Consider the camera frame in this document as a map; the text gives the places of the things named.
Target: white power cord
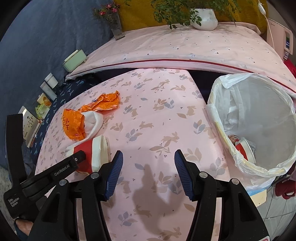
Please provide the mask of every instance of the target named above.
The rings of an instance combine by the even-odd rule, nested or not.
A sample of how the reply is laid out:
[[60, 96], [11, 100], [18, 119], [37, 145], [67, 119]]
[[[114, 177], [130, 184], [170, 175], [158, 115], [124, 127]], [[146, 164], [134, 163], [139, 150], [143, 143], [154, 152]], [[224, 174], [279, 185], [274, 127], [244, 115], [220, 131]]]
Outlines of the white power cord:
[[265, 11], [264, 7], [262, 6], [262, 3], [260, 2], [260, 0], [258, 0], [258, 8], [259, 8], [259, 11], [264, 15], [264, 17], [266, 19], [266, 22], [267, 22], [267, 25], [268, 25], [268, 28], [269, 28], [269, 32], [270, 32], [270, 36], [271, 36], [271, 40], [272, 40], [272, 48], [274, 49], [274, 39], [273, 39], [272, 34], [271, 34], [271, 29], [270, 29], [268, 19], [266, 17], [266, 11]]

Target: white flower pot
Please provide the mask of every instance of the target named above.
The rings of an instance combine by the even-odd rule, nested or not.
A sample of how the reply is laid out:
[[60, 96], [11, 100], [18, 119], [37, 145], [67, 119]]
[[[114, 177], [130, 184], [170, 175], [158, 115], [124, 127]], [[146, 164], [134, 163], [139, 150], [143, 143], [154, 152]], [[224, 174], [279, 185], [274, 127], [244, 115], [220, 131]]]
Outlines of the white flower pot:
[[212, 31], [218, 26], [218, 20], [215, 16], [213, 9], [196, 8], [194, 10], [198, 11], [198, 13], [196, 13], [195, 15], [202, 18], [202, 21], [200, 22], [202, 25], [200, 26], [197, 23], [194, 23], [190, 20], [190, 24], [193, 27], [195, 27], [199, 30]]

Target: flower vase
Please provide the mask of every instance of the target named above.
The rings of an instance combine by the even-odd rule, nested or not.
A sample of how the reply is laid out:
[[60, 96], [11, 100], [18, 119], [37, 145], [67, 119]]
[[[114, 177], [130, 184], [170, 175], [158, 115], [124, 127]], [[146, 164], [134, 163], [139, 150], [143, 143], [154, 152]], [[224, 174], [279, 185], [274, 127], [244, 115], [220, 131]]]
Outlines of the flower vase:
[[112, 30], [115, 40], [119, 40], [125, 37], [125, 34], [121, 30], [121, 23], [118, 12], [115, 12], [111, 15], [111, 18], [108, 19], [108, 23]]
[[202, 18], [201, 26], [198, 25], [197, 23], [193, 23], [190, 20], [190, 24], [199, 29], [199, 30], [208, 30], [208, 31], [212, 31], [214, 30], [217, 26], [218, 26], [218, 20], [216, 18], [216, 15], [214, 13], [213, 9], [200, 9], [200, 8], [196, 8], [196, 9], [191, 9], [198, 11], [195, 15], [199, 16]]

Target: potted plant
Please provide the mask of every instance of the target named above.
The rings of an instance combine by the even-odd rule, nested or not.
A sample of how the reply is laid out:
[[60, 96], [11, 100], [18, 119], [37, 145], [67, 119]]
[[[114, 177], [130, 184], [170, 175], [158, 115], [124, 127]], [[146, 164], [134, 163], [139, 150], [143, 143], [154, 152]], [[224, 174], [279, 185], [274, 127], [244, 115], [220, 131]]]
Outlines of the potted plant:
[[214, 11], [225, 14], [232, 21], [234, 13], [239, 11], [237, 0], [152, 0], [154, 19], [161, 23], [177, 28], [176, 23], [181, 25], [193, 25], [201, 30], [214, 30], [218, 21]]
[[118, 10], [120, 9], [119, 4], [115, 4], [114, 2], [111, 4], [107, 4], [102, 8], [93, 8], [94, 16], [98, 19], [104, 18], [107, 20], [115, 40], [122, 39], [125, 37], [125, 34], [122, 33], [121, 23], [118, 15]]

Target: light green tissue box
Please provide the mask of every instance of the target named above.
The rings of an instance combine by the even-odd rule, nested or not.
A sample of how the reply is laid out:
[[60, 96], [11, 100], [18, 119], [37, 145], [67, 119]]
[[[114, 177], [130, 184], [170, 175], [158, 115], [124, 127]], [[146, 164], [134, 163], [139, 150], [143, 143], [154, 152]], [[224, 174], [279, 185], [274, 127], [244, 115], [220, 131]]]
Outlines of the light green tissue box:
[[63, 66], [68, 72], [72, 72], [86, 60], [86, 55], [82, 49], [76, 50], [65, 59]]

